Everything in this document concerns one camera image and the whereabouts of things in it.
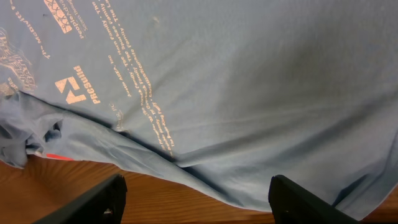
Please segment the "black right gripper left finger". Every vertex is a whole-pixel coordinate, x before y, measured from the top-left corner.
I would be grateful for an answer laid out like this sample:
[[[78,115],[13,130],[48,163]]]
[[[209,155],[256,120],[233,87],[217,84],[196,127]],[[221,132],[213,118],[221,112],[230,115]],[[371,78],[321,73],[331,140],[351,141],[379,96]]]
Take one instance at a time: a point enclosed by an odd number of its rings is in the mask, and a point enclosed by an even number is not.
[[[120,224],[126,194],[125,178],[114,174],[35,224]]]

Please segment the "light blue printed t-shirt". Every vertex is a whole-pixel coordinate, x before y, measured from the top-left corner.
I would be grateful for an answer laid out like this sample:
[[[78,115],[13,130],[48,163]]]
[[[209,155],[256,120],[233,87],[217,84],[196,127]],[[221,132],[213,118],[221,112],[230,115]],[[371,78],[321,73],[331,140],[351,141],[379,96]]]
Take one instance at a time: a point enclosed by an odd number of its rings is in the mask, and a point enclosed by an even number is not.
[[[114,164],[268,212],[397,186],[396,1],[2,1],[1,160]]]

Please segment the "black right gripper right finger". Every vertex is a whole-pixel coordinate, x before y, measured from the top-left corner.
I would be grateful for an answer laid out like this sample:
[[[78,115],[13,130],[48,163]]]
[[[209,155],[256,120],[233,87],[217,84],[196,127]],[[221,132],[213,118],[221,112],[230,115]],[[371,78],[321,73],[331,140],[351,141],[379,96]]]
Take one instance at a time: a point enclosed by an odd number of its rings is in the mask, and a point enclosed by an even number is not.
[[[275,224],[357,224],[283,175],[271,178],[268,200]]]

